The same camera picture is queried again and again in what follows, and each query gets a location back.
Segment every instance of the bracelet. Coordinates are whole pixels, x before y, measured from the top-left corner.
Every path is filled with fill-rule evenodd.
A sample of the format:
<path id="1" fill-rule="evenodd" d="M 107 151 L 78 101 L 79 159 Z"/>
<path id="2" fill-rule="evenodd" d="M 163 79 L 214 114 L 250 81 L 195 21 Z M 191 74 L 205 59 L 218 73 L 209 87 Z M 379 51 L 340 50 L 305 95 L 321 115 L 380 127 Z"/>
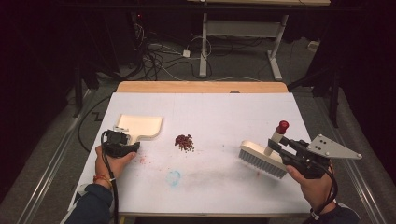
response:
<path id="1" fill-rule="evenodd" d="M 98 179 L 103 179 L 103 180 L 105 180 L 105 181 L 107 182 L 107 184 L 110 186 L 110 190 L 113 189 L 113 185 L 111 184 L 110 179 L 107 179 L 107 178 L 106 178 L 106 175 L 94 175 L 94 176 L 93 176 L 93 183 L 94 183 L 96 180 L 98 180 Z"/>

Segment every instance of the brush handle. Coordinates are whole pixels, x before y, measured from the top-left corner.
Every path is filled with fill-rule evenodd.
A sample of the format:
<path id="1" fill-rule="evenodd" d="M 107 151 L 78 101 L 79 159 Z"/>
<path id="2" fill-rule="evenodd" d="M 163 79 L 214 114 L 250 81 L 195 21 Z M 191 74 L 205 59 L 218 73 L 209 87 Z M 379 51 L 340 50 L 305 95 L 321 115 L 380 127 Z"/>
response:
<path id="1" fill-rule="evenodd" d="M 276 143 L 279 143 L 280 139 L 282 139 L 283 135 L 285 134 L 286 130 L 289 128 L 289 123 L 285 120 L 281 120 L 279 122 L 279 126 L 276 127 L 271 140 L 273 140 Z M 264 150 L 264 154 L 269 156 L 273 150 L 270 147 L 266 147 Z"/>

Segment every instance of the wooden table edge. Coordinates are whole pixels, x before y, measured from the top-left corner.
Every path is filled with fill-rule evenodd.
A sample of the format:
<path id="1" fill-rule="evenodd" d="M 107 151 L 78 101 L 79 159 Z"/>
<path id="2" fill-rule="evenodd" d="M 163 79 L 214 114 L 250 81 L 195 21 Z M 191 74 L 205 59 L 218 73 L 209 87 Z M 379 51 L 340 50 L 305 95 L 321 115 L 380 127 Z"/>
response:
<path id="1" fill-rule="evenodd" d="M 268 213 L 268 214 L 205 214 L 205 213 L 120 213 L 121 217 L 307 217 L 309 213 Z"/>
<path id="2" fill-rule="evenodd" d="M 117 92 L 143 93 L 285 93 L 283 82 L 123 81 Z"/>

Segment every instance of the dried leaves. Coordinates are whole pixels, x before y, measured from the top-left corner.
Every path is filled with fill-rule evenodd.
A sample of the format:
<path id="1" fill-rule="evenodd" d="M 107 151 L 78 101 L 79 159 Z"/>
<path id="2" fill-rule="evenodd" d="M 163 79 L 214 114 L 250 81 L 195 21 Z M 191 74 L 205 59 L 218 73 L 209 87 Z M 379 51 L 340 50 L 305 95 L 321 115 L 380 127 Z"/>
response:
<path id="1" fill-rule="evenodd" d="M 191 135 L 187 134 L 186 136 L 184 134 L 181 134 L 175 139 L 175 146 L 178 145 L 178 148 L 180 148 L 181 151 L 185 150 L 186 153 L 187 151 L 194 151 L 194 143 L 191 139 Z"/>

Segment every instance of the desk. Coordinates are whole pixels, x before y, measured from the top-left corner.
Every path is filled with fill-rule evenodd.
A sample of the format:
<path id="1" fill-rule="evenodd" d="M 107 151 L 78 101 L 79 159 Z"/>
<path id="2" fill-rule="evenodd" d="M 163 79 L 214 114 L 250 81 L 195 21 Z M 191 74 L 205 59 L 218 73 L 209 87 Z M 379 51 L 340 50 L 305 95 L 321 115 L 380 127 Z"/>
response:
<path id="1" fill-rule="evenodd" d="M 243 140 L 266 145 L 282 119 L 290 123 L 288 138 L 309 140 L 283 83 L 123 82 L 95 146 L 120 114 L 163 116 L 160 134 L 141 141 L 118 180 L 121 216 L 299 217 L 309 211 L 290 176 L 275 178 L 238 158 Z M 191 134 L 194 152 L 174 146 L 179 134 Z M 95 158 L 92 150 L 78 186 L 92 182 Z"/>
<path id="2" fill-rule="evenodd" d="M 200 0 L 189 0 L 192 2 L 201 2 Z M 330 0 L 206 0 L 209 3 L 226 3 L 226 4 L 261 4 L 261 5 L 303 5 L 303 6 L 328 6 Z M 286 28 L 289 15 L 283 15 L 281 22 L 256 22 L 256 21 L 210 21 L 207 19 L 207 13 L 204 13 L 203 31 L 202 31 L 202 50 L 200 62 L 200 77 L 206 77 L 207 63 L 207 36 L 208 35 L 232 35 L 232 36 L 253 36 L 253 37 L 274 37 L 275 44 L 272 50 L 267 51 L 269 64 L 271 65 L 274 78 L 281 81 L 279 66 L 276 62 L 276 53 L 282 40 L 283 32 Z"/>

